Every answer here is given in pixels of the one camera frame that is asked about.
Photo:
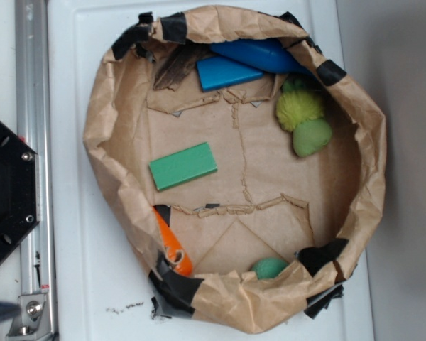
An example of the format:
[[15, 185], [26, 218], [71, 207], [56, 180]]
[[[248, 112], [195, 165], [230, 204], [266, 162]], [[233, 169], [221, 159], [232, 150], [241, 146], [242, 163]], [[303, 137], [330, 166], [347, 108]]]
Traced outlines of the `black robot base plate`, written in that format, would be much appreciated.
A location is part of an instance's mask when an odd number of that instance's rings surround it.
[[37, 153], [0, 121], [0, 265], [39, 223]]

